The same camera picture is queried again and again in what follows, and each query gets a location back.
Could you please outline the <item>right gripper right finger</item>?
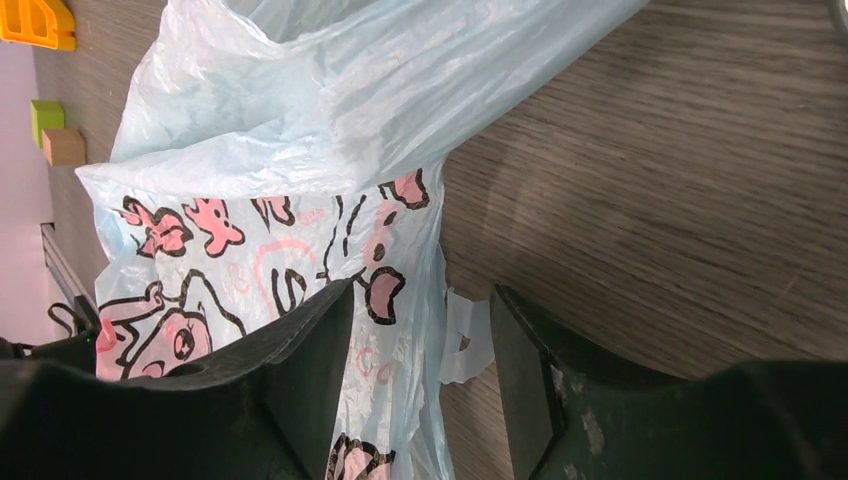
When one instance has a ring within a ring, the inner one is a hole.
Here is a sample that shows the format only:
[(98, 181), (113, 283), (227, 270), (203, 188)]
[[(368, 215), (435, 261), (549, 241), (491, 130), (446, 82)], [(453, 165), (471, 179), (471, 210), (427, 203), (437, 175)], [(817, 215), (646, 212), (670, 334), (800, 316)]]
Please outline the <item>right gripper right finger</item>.
[(490, 303), (518, 479), (843, 479), (847, 366), (751, 360), (683, 379), (561, 324), (513, 289)]

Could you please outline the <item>green toy block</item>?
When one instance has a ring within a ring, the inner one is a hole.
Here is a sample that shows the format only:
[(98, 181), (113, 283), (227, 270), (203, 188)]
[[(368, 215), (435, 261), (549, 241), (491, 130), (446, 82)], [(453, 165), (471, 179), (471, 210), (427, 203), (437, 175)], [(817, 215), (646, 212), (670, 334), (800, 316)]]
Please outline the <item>green toy block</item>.
[(33, 141), (39, 149), (42, 149), (43, 131), (46, 129), (64, 129), (65, 112), (60, 102), (52, 100), (32, 100), (30, 112)]

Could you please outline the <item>light blue plastic bag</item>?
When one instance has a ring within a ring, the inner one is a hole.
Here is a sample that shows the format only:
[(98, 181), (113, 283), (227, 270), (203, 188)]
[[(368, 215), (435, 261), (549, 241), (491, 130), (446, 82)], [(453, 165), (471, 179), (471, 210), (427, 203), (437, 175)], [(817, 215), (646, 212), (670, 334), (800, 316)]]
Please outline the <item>light blue plastic bag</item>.
[(104, 380), (161, 377), (353, 282), (332, 479), (454, 477), (449, 153), (638, 1), (170, 1), (110, 159), (77, 170), (108, 265)]

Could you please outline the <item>tan wooden cube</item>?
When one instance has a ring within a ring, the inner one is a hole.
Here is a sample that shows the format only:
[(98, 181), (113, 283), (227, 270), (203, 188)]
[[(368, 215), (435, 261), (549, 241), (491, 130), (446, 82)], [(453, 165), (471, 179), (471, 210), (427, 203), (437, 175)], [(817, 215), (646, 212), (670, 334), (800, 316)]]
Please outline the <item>tan wooden cube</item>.
[(86, 164), (86, 142), (76, 129), (44, 129), (42, 149), (51, 167), (79, 167)]

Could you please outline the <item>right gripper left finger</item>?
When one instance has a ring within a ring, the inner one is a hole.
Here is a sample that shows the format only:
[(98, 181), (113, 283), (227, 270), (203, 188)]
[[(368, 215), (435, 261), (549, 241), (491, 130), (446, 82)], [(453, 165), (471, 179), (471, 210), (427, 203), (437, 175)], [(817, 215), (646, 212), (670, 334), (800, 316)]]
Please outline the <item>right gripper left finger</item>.
[(162, 378), (1, 364), (5, 479), (320, 479), (353, 315), (336, 281)]

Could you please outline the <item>orange yellow toy truck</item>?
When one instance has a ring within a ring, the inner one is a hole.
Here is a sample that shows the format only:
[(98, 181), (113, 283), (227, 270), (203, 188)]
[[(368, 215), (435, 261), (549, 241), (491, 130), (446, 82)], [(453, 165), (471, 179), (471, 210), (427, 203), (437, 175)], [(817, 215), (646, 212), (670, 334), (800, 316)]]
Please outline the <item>orange yellow toy truck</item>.
[(74, 51), (75, 31), (75, 18), (61, 0), (1, 0), (4, 41)]

